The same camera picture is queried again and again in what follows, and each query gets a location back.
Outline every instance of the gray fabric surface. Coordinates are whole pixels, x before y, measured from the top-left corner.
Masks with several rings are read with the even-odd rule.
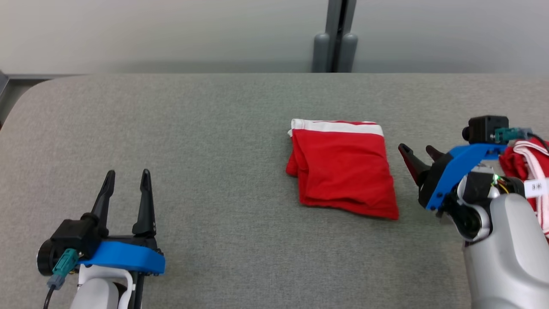
[[[107,75],[44,82],[0,131],[2,307],[38,308],[40,244],[115,169],[108,227],[137,218],[152,174],[166,275],[144,308],[467,308],[461,241],[416,202],[397,151],[462,144],[475,115],[549,135],[548,78],[505,75]],[[400,220],[299,205],[284,172],[291,118],[384,129]],[[76,277],[52,297],[68,308]]]

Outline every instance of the white label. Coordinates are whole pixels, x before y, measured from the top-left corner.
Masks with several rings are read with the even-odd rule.
[[[524,181],[524,195],[526,198],[547,194],[547,179],[531,179]]]

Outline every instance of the red cloth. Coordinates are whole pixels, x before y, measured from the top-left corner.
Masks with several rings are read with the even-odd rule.
[[[286,172],[298,177],[299,201],[397,220],[385,140],[376,123],[292,121]]]
[[[500,156],[500,165],[505,176],[516,177],[522,181],[528,179],[528,167],[524,162],[524,157],[521,154],[515,153],[512,147],[507,147],[505,153]],[[529,198],[528,202],[532,206],[532,209],[536,211],[536,198]]]
[[[507,176],[517,177],[522,181],[546,179],[549,175],[549,152],[538,140],[519,140],[500,156],[500,165]],[[549,194],[529,198],[528,202],[536,212],[541,229],[549,238]]]
[[[543,147],[538,140],[531,139],[528,142]],[[549,175],[549,157],[537,150],[531,150],[531,152],[537,159],[537,162],[541,166],[541,169],[545,175]],[[501,169],[503,169],[503,172],[505,173],[505,176],[516,177],[522,181],[534,178],[529,172],[529,167],[524,159],[524,156],[516,153],[514,151],[514,147],[507,147],[507,149],[505,149],[505,153],[500,156],[500,165]],[[528,202],[532,205],[532,209],[537,211],[536,198],[529,198]]]

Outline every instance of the white wall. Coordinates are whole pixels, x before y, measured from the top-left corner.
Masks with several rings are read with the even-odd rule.
[[[548,0],[357,0],[354,72],[549,73]]]
[[[328,0],[0,0],[7,74],[310,71]]]

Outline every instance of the green connector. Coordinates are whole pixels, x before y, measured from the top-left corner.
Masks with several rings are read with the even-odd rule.
[[[512,140],[527,139],[528,133],[532,133],[531,128],[499,128],[495,131],[494,139],[503,144]]]
[[[78,252],[74,249],[67,249],[63,252],[57,264],[55,264],[52,272],[56,275],[66,277],[74,269],[76,262],[78,262]]]
[[[55,290],[59,290],[65,283],[65,277],[76,267],[78,262],[78,252],[74,249],[67,249],[61,255],[57,264],[53,268],[53,275],[49,277],[48,287],[53,287]]]

